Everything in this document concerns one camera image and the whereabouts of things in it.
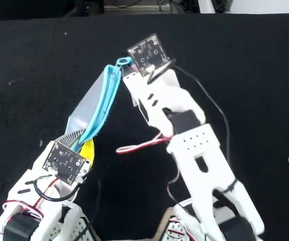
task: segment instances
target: red and white wire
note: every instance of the red and white wire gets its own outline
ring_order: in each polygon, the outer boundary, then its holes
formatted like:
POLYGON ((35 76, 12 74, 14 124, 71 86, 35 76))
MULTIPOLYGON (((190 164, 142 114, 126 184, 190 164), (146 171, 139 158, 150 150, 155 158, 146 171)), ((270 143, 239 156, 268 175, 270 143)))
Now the red and white wire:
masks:
MULTIPOLYGON (((47 189, 45 190, 44 193, 46 193, 47 190, 48 190, 50 187, 54 186, 54 185, 55 185, 55 182, 57 182, 57 180, 58 180, 58 178, 55 178, 55 179, 48 185, 48 187, 47 187, 47 189)), ((36 208, 36 207, 39 205, 39 203, 41 202, 42 199, 43 199, 42 197, 38 198, 37 202, 36 202, 35 205, 34 205, 34 208, 36 208)))
POLYGON ((159 143, 165 143, 167 141, 170 140, 170 138, 167 137, 161 137, 162 134, 159 133, 157 134, 152 140, 138 144, 138 145, 130 145, 130 146, 124 146, 124 147, 119 147, 116 149, 116 153, 117 154, 125 154, 125 153, 130 153, 130 152, 134 152, 138 149, 144 148, 144 147, 148 147, 148 146, 152 146, 152 145, 156 145, 159 143))
POLYGON ((196 238, 188 231, 188 229, 180 222, 179 219, 177 218, 171 218, 169 219, 170 222, 175 222, 175 223, 180 223, 182 225, 182 227, 184 228, 185 230, 185 233, 188 235, 188 237, 190 238, 190 240, 192 241, 197 241, 196 238))
POLYGON ((23 208, 23 210, 27 210, 31 212, 33 215, 37 216, 39 219, 42 219, 44 217, 44 214, 39 211, 37 208, 19 200, 7 200, 3 203, 3 210, 5 210, 6 206, 10 203, 15 203, 23 208))

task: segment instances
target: cable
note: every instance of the cable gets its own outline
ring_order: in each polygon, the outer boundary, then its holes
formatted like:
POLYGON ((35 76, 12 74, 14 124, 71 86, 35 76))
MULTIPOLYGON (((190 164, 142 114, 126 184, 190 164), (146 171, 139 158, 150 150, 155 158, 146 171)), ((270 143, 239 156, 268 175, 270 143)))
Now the cable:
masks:
POLYGON ((108 0, 108 2, 109 2, 110 4, 112 4, 113 6, 115 6, 115 7, 117 7, 117 8, 120 8, 120 9, 125 9, 125 8, 128 8, 128 7, 134 6, 134 5, 138 4, 138 3, 141 2, 141 1, 142 1, 142 0, 137 0, 136 2, 134 2, 134 3, 130 4, 130 5, 119 6, 119 5, 115 4, 115 3, 113 3, 111 0, 108 0))
MULTIPOLYGON (((47 189, 45 190, 44 194, 47 192, 47 190, 53 186, 55 184, 55 182, 57 182, 58 178, 55 178, 47 187, 47 189)), ((38 206, 38 204, 41 202, 42 200, 42 197, 38 198, 37 202, 35 203, 34 207, 36 208, 38 206)))
POLYGON ((116 153, 117 154, 125 154, 125 153, 130 153, 130 152, 134 152, 137 151, 141 148, 144 147, 148 147, 148 146, 152 146, 152 145, 156 145, 159 143, 165 143, 168 142, 170 140, 170 138, 167 137, 161 137, 161 133, 159 133, 158 135, 156 135, 152 140, 138 144, 138 145, 130 145, 130 146, 124 146, 124 147, 119 147, 116 149, 116 153))
MULTIPOLYGON (((90 171, 88 173, 86 173, 84 176, 83 176, 83 180, 85 180, 89 174, 91 173, 91 171, 93 170, 90 169, 90 171)), ((48 176, 41 176, 39 178, 37 178, 36 180, 33 181, 33 186, 34 186, 34 189, 35 191, 37 192, 37 194, 41 197, 41 198, 44 198, 45 200, 47 201, 50 201, 50 202, 61 202, 61 201, 65 201, 65 200, 68 200, 70 199, 71 197, 73 197, 75 195, 75 193, 78 191, 79 187, 83 184, 83 183, 78 183, 74 189, 72 190, 71 193, 67 194, 66 196, 63 196, 63 197, 59 197, 59 198, 54 198, 54 197, 49 197, 47 195, 45 195, 37 186, 37 181, 40 180, 40 179, 43 179, 45 177, 49 177, 50 175, 48 176)))
POLYGON ((204 88, 204 86, 200 83, 200 81, 198 80, 198 78, 196 78, 194 75, 186 72, 185 70, 183 70, 182 68, 173 65, 176 69, 180 70, 184 75, 186 75, 187 77, 194 79, 196 81, 196 83, 200 86, 200 88, 203 90, 203 92, 205 93, 205 95, 207 96, 207 98, 214 104, 214 106, 218 109, 218 111, 220 112, 220 114, 222 115, 224 122, 225 122, 225 126, 226 126, 226 158, 227 158, 227 162, 229 164, 229 166, 231 167, 231 163, 230 163, 230 129, 229 129, 229 123, 228 123, 228 119, 225 115, 225 113, 223 112, 223 110, 218 106, 218 104, 215 102, 215 100, 209 95, 209 93, 206 91, 206 89, 204 88))
POLYGON ((178 8, 178 6, 177 5, 179 5, 179 6, 182 6, 180 3, 177 3, 177 2, 175 2, 174 0, 170 0, 172 3, 173 3, 173 6, 178 10, 178 12, 181 14, 181 11, 180 11, 180 9, 178 8))
POLYGON ((16 203, 18 205, 20 205, 23 209, 27 209, 30 212, 32 212, 33 214, 35 214, 39 219, 42 219, 44 217, 44 214, 39 211, 38 209, 36 209, 35 207, 23 202, 23 201, 19 201, 19 200, 7 200, 6 202, 3 203, 3 210, 5 210, 7 204, 9 203, 16 203))
POLYGON ((79 233, 79 235, 73 241, 78 241, 81 237, 83 237, 83 235, 86 233, 86 231, 91 227, 92 223, 94 222, 94 219, 95 219, 96 214, 97 214, 98 209, 99 209, 100 199, 101 199, 101 181, 100 181, 100 179, 98 181, 98 185, 99 185, 98 198, 96 200, 95 211, 93 213, 93 216, 90 219, 90 221, 86 224, 86 227, 82 230, 82 232, 79 233))
POLYGON ((197 241, 197 240, 195 239, 195 237, 187 230, 187 228, 185 227, 185 225, 183 225, 183 224, 180 222, 180 220, 178 220, 177 218, 171 218, 171 219, 169 219, 169 222, 180 223, 181 226, 184 228, 185 233, 190 237, 190 240, 192 240, 192 241, 197 241))
POLYGON ((132 58, 126 57, 118 59, 115 66, 107 65, 105 67, 103 71, 102 90, 95 112, 85 131, 79 137, 78 141, 71 147, 73 151, 78 152, 82 145, 96 136, 103 127, 120 85, 122 76, 121 68, 130 63, 132 63, 132 58))

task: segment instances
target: white wire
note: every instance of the white wire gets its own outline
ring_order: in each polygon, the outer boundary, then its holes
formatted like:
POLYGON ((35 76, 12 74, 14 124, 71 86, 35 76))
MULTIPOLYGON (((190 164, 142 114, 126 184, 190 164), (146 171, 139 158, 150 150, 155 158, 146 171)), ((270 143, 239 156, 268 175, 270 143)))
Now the white wire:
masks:
POLYGON ((11 201, 11 202, 5 202, 3 204, 3 210, 5 210, 7 205, 11 205, 11 204, 17 204, 17 205, 21 206, 22 208, 29 210, 32 214, 34 214, 34 216, 37 216, 39 219, 43 219, 43 216, 41 216, 38 212, 33 210, 30 206, 27 206, 27 205, 25 205, 25 204, 23 204, 21 202, 15 201, 15 200, 11 201))
POLYGON ((155 145, 155 144, 164 142, 166 139, 159 138, 161 135, 162 135, 162 133, 160 132, 152 140, 149 140, 147 142, 143 142, 143 143, 138 144, 138 145, 130 145, 130 146, 119 147, 119 148, 116 149, 116 153, 125 154, 125 153, 129 153, 129 152, 135 151, 137 149, 143 148, 143 147, 147 147, 147 146, 151 146, 151 145, 155 145))

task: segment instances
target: black fabric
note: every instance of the black fabric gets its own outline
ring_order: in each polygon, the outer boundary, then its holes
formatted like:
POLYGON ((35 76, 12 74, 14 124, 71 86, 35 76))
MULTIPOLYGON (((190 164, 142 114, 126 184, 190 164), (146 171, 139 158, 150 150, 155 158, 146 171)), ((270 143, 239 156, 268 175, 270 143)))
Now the black fabric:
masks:
MULTIPOLYGON (((289 240, 289 15, 0 22, 0 214, 8 190, 47 143, 63 134, 68 116, 105 65, 154 32, 168 56, 196 75, 226 113, 232 166, 263 218, 263 238, 289 240)), ((178 77, 225 150, 221 115, 197 84, 178 77)), ((166 184, 176 167, 164 145, 115 154, 117 147, 156 133, 121 84, 95 139, 103 193, 94 227, 101 238, 151 237, 165 209, 174 205, 166 184)), ((188 197, 182 180, 171 191, 178 200, 188 197)), ((96 193, 90 179, 78 195, 89 217, 96 193)))
POLYGON ((72 0, 0 0, 0 20, 63 16, 72 0))

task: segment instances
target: red wire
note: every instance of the red wire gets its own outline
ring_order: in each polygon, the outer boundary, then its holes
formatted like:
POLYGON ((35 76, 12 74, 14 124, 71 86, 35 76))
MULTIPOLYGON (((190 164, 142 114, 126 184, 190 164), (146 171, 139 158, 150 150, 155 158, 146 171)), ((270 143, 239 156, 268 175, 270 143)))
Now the red wire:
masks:
POLYGON ((137 151, 139 149, 148 147, 148 146, 153 146, 159 143, 164 143, 170 140, 170 138, 167 137, 162 137, 159 138, 159 136, 161 136, 161 133, 159 133, 158 135, 156 135, 152 140, 138 144, 138 145, 131 145, 131 146, 126 146, 126 147, 120 147, 117 148, 116 152, 118 154, 125 154, 125 153, 130 153, 130 152, 134 152, 137 151))
POLYGON ((41 211, 39 211, 37 208, 35 208, 35 207, 33 207, 33 206, 29 205, 28 203, 23 202, 23 201, 19 201, 19 200, 8 200, 8 201, 4 202, 4 204, 14 203, 14 202, 16 202, 16 203, 21 203, 21 204, 23 204, 23 205, 25 205, 25 206, 28 206, 30 209, 34 210, 36 213, 38 213, 39 215, 41 215, 41 217, 44 217, 44 214, 43 214, 41 211))
POLYGON ((168 229, 167 231, 168 232, 173 232, 173 233, 176 233, 176 234, 180 234, 180 235, 184 235, 183 232, 180 232, 180 231, 177 231, 177 230, 173 230, 173 229, 168 229))
MULTIPOLYGON (((53 185, 55 184, 55 182, 57 182, 57 180, 58 180, 58 178, 55 178, 54 181, 52 181, 52 182, 48 185, 48 187, 47 187, 47 189, 45 190, 45 192, 46 192, 51 186, 53 186, 53 185)), ((36 202, 35 205, 34 205, 34 208, 36 208, 36 207, 38 206, 38 204, 41 202, 42 199, 43 199, 42 197, 38 198, 37 202, 36 202)))

